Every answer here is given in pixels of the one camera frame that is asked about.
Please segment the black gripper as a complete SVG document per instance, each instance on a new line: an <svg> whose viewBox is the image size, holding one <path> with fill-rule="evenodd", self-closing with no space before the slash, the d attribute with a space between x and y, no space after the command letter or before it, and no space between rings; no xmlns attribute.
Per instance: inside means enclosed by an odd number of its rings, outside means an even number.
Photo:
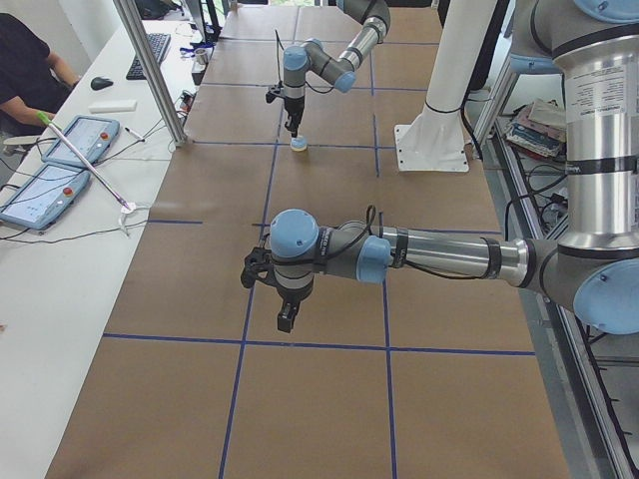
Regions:
<svg viewBox="0 0 639 479"><path fill-rule="evenodd" d="M277 293L283 301L278 314L278 330L292 332L301 303L313 292L312 286L303 288L278 287Z"/></svg>
<svg viewBox="0 0 639 479"><path fill-rule="evenodd" d="M300 123L305 109L305 98L285 97L285 109L288 114L286 128L289 132L293 132L293 137L299 135Z"/></svg>

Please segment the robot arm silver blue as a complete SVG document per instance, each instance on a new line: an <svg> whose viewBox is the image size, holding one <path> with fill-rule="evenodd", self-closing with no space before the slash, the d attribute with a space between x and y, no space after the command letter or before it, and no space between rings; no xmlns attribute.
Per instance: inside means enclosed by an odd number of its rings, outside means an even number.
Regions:
<svg viewBox="0 0 639 479"><path fill-rule="evenodd" d="M345 50L334 58L317 39L286 47L283 78L266 94L269 103L276 98L284 100L285 127L295 146L301 144L299 127L305 108L307 72L315 73L342 93L348 92L356 80L356 70L374 46L384 41L390 29L390 12L384 1L344 0L338 1L336 7L361 25Z"/></svg>
<svg viewBox="0 0 639 479"><path fill-rule="evenodd" d="M564 74L568 228L557 240L463 239L351 221L320 227L301 210L270 228L269 276L293 329L319 273L380 283L409 266L452 279L501 279L537 291L611 334L638 329L638 5L521 1L517 53Z"/></svg>

